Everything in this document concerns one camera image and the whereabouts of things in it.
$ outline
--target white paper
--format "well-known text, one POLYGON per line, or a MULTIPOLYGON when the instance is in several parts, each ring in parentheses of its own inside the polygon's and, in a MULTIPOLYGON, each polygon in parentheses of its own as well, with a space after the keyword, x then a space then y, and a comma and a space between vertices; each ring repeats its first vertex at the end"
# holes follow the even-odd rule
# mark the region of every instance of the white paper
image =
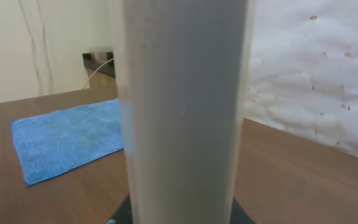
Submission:
POLYGON ((244 116, 358 157, 358 1, 256 10, 244 116))

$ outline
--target brown spot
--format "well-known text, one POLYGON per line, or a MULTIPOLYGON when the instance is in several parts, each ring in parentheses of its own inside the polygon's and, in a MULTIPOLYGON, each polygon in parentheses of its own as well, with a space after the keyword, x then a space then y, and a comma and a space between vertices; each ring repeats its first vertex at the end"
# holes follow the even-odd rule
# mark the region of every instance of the brown spot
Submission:
POLYGON ((344 55, 345 55, 345 57, 349 57, 349 58, 351 58, 353 60, 353 57, 349 52, 346 52, 344 55))
POLYGON ((345 95, 345 86, 344 85, 340 85, 339 88, 342 91, 342 94, 345 95))

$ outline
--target microfiber cloth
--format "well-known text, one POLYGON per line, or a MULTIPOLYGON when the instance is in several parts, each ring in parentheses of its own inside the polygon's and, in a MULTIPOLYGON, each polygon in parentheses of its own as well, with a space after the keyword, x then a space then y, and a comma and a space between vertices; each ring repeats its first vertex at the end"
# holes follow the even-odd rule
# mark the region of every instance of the microfiber cloth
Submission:
POLYGON ((27 186, 124 147, 118 99, 14 120, 11 127, 27 186))

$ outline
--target black base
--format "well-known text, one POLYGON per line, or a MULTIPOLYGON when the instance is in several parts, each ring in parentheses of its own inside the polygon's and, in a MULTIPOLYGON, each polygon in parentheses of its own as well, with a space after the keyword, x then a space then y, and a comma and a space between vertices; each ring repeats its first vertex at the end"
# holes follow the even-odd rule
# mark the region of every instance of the black base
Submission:
MULTIPOLYGON (((115 224, 132 224, 132 209, 129 195, 121 203, 120 207, 111 217, 111 220, 115 220, 115 224)), ((235 198, 233 199, 233 205, 231 209, 230 224, 255 224, 255 222, 252 221, 252 219, 246 214, 235 198)))

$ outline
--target wooden table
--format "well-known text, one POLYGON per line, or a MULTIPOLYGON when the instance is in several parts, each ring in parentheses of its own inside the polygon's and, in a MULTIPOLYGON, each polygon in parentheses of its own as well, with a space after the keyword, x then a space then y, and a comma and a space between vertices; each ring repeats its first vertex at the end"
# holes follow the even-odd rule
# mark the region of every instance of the wooden table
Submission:
MULTIPOLYGON (((0 223, 104 223, 128 193, 124 153, 26 187, 11 120, 113 99, 112 88, 0 103, 0 223)), ((358 223, 358 158, 244 120, 236 198, 259 223, 358 223)))

